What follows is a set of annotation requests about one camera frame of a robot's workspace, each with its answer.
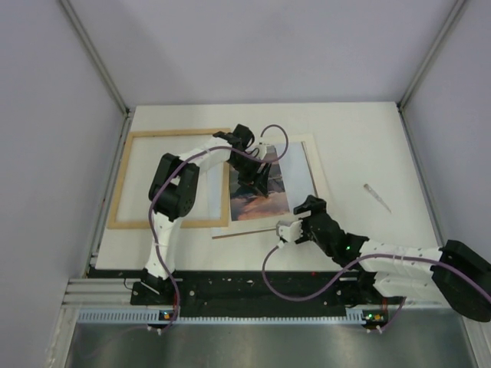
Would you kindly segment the orange sky photo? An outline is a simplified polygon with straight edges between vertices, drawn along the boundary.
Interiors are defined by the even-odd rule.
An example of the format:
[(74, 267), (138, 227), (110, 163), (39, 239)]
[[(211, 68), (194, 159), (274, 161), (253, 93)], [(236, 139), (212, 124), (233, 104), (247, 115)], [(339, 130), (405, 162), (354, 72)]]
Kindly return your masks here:
[(233, 222), (285, 215), (306, 197), (315, 194), (308, 158), (302, 142), (293, 142), (288, 152), (272, 164), (268, 177), (268, 195), (256, 195), (240, 186), (238, 172), (229, 173), (229, 204)]

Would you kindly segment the small metal tool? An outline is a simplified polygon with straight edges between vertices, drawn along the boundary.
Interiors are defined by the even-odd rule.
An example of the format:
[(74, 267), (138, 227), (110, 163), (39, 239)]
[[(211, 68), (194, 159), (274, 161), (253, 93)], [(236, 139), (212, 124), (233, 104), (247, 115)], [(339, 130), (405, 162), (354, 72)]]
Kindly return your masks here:
[(379, 202), (389, 213), (392, 213), (388, 204), (381, 198), (381, 196), (368, 184), (364, 184), (364, 189), (377, 201)]

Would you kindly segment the light wooden picture frame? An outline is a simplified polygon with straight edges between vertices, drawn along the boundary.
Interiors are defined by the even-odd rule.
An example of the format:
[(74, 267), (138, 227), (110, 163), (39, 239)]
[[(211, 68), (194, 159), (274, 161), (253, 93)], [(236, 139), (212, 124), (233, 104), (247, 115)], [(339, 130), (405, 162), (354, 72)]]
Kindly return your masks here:
[[(200, 149), (218, 128), (144, 130), (129, 133), (107, 218), (109, 229), (148, 230), (148, 192), (161, 157)], [(221, 163), (199, 178), (195, 204), (184, 228), (215, 228), (229, 224), (229, 165)]]

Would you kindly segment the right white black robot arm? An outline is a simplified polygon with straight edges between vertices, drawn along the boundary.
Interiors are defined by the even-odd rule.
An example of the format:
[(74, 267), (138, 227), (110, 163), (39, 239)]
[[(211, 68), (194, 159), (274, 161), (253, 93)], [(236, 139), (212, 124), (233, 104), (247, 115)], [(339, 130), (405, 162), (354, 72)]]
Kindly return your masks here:
[(360, 298), (405, 297), (448, 304), (477, 321), (490, 320), (490, 263), (461, 241), (440, 248), (405, 248), (345, 232), (327, 213), (325, 200), (308, 195), (297, 243), (314, 242), (334, 263), (363, 274)]

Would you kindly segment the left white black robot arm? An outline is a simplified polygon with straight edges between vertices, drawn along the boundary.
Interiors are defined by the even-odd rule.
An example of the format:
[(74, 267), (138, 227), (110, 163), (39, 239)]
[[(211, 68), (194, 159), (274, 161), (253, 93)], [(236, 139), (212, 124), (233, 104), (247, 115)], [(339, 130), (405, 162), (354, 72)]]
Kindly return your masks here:
[(269, 171), (277, 161), (266, 157), (269, 150), (270, 145), (255, 143), (252, 131), (239, 124), (231, 133), (214, 133), (199, 148), (161, 157), (148, 193), (152, 243), (141, 278), (156, 303), (169, 302), (177, 287), (173, 279), (174, 251), (181, 223), (195, 204), (200, 176), (227, 163), (238, 172), (241, 187), (266, 197)]

